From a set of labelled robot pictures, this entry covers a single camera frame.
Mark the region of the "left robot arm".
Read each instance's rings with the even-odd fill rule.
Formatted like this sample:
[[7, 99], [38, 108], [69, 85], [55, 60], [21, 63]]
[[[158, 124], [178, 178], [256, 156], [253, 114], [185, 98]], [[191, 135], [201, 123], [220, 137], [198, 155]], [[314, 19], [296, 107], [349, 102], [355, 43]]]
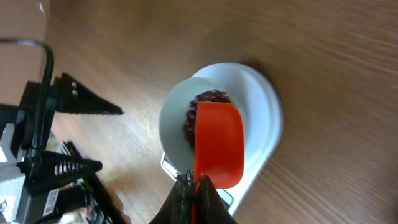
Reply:
[[47, 150], [55, 113], [122, 115], [70, 75], [54, 83], [27, 82], [19, 105], [1, 105], [1, 213], [9, 222], [57, 223], [68, 212], [87, 208], [93, 223], [116, 223], [109, 195], [96, 173], [100, 161], [83, 158], [71, 141], [61, 152]]

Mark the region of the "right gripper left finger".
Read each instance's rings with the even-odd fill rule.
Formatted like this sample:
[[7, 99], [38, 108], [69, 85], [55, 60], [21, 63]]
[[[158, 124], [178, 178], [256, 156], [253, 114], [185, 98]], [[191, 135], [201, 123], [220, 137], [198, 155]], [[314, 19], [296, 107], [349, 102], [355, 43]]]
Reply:
[[195, 183], [190, 170], [179, 174], [164, 204], [150, 224], [191, 224]]

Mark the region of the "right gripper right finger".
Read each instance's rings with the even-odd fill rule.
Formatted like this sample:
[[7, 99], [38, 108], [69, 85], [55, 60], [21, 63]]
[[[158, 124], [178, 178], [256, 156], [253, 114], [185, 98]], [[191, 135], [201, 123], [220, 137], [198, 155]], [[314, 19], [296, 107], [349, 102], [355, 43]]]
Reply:
[[196, 224], [237, 224], [208, 176], [202, 176], [195, 199]]

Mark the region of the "orange measuring scoop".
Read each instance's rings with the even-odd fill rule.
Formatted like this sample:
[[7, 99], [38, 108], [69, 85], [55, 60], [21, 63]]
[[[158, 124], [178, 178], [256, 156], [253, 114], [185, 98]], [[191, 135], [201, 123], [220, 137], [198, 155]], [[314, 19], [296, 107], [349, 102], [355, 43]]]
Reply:
[[239, 183], [244, 169], [244, 131], [239, 111], [229, 103], [201, 103], [195, 140], [195, 182], [208, 176], [216, 189]]

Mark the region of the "white bowl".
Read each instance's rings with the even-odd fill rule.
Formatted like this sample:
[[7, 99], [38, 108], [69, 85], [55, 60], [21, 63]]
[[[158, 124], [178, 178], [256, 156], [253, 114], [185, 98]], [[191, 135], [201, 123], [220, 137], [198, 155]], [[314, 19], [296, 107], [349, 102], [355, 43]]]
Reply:
[[178, 173], [194, 169], [195, 153], [185, 137], [184, 124], [190, 102], [206, 91], [218, 90], [229, 95], [237, 110], [240, 103], [233, 92], [208, 78], [194, 77], [174, 86], [167, 95], [160, 111], [159, 136], [161, 145], [170, 163]]

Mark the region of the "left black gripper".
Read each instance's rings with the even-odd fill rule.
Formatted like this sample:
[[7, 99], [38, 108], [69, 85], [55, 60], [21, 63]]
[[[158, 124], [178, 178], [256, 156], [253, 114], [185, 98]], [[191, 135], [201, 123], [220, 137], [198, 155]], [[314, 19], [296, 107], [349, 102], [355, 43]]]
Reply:
[[46, 151], [56, 111], [68, 114], [122, 115], [117, 105], [99, 97], [67, 73], [54, 80], [45, 100], [42, 127], [35, 129], [40, 84], [27, 82], [20, 105], [1, 105], [2, 169], [20, 169], [30, 193], [48, 192], [103, 168], [100, 161]]

